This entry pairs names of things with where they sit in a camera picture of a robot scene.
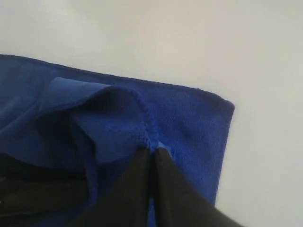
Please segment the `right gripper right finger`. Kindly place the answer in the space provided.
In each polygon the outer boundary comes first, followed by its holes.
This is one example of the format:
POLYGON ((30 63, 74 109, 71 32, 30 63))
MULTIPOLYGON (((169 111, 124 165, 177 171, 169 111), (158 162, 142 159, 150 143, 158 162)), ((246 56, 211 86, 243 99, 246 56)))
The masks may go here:
POLYGON ((189 183, 166 149, 157 149, 153 160, 158 227, 241 226, 216 209, 189 183))

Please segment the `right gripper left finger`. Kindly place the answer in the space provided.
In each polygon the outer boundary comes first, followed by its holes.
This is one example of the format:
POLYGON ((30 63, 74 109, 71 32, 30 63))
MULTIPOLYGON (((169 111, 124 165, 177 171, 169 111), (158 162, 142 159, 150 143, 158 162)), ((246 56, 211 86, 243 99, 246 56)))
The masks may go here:
POLYGON ((149 208, 149 162, 146 148, 137 150, 127 169, 98 203, 71 221, 72 227, 145 227, 149 208))

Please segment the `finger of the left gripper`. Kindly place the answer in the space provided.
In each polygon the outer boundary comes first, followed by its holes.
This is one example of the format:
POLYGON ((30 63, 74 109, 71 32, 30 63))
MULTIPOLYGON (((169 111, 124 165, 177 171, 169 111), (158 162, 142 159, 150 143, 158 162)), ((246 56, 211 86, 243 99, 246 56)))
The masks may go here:
POLYGON ((77 175, 0 155, 2 217, 65 210, 82 204, 87 197, 87 182, 77 175))

